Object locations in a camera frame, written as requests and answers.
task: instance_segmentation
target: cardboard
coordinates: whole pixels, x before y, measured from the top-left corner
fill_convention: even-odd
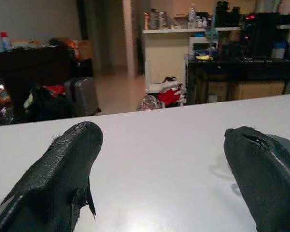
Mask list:
[[[80,60],[92,59],[92,45],[90,40],[80,40],[78,42]]]
[[[228,95],[229,100],[243,100],[281,95],[284,82],[243,82],[232,83]]]

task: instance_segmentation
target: yellow object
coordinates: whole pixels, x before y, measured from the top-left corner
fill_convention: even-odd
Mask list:
[[[196,59],[199,59],[199,60],[213,60],[213,57],[210,57],[209,55],[196,56]]]

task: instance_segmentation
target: dark wooden cabinet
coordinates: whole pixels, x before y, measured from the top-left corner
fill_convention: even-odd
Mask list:
[[[23,112],[23,103],[34,84],[62,85],[71,77],[66,47],[0,53],[0,78],[12,98],[16,116]]]

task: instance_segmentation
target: white tabletop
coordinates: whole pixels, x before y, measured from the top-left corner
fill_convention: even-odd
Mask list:
[[[104,143],[76,232],[251,232],[255,223],[223,151],[243,125],[290,139],[290,95],[0,127],[0,202],[75,123],[92,121]]]

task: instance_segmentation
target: suitcase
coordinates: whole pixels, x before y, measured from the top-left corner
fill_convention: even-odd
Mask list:
[[[92,77],[73,78],[64,83],[64,89],[77,117],[92,116],[101,111]]]

